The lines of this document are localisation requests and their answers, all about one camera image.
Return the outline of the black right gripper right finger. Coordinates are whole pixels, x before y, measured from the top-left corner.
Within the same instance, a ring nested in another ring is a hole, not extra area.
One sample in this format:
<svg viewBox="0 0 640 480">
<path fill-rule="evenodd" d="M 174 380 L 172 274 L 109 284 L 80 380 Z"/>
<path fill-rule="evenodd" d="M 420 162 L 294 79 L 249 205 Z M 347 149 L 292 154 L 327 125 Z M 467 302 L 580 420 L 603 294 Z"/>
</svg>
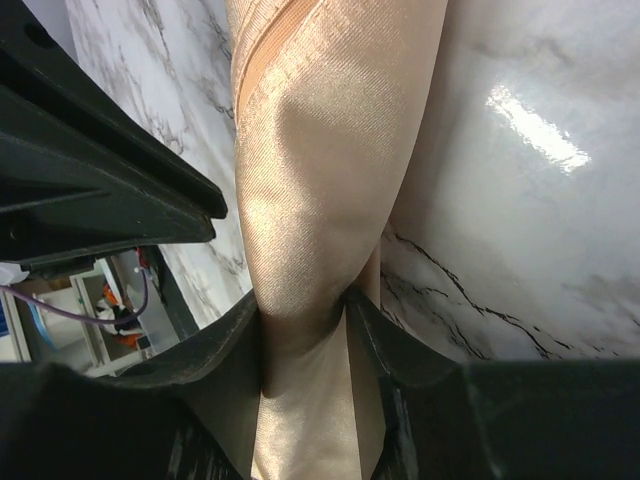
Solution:
<svg viewBox="0 0 640 480">
<path fill-rule="evenodd" d="M 345 292 L 381 394 L 377 479 L 635 479 L 635 360 L 457 363 Z"/>
</svg>

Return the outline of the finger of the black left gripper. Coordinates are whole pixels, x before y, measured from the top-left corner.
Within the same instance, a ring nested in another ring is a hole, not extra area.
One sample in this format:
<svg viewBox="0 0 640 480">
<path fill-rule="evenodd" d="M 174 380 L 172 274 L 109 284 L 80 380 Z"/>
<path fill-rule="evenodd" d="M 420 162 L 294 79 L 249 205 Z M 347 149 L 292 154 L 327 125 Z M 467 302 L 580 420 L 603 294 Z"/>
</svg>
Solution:
<svg viewBox="0 0 640 480">
<path fill-rule="evenodd" d="M 214 237 L 210 216 L 193 202 L 2 89 L 2 262 L 36 265 Z"/>
<path fill-rule="evenodd" d="M 209 217 L 226 217 L 220 188 L 121 110 L 21 1 L 1 3 L 1 85 L 186 197 Z"/>
</svg>

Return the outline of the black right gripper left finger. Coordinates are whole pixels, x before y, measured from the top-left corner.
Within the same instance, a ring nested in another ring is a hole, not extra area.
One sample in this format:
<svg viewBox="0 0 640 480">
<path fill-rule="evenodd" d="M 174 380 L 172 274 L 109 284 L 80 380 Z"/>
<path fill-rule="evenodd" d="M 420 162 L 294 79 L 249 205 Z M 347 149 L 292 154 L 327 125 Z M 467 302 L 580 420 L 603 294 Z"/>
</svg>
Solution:
<svg viewBox="0 0 640 480">
<path fill-rule="evenodd" d="M 122 374 L 1 367 L 5 479 L 247 479 L 261 384 L 253 294 Z"/>
</svg>

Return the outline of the peach cloth napkin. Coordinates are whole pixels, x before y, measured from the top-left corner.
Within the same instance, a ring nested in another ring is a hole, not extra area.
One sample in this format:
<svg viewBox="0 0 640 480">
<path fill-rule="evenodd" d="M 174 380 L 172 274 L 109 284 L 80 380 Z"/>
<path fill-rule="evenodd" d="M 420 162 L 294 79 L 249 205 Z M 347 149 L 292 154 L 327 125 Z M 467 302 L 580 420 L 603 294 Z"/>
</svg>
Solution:
<svg viewBox="0 0 640 480">
<path fill-rule="evenodd" d="M 230 1 L 235 183 L 260 310 L 252 474 L 364 479 L 378 387 L 342 302 L 380 297 L 379 242 L 422 121 L 443 1 Z"/>
</svg>

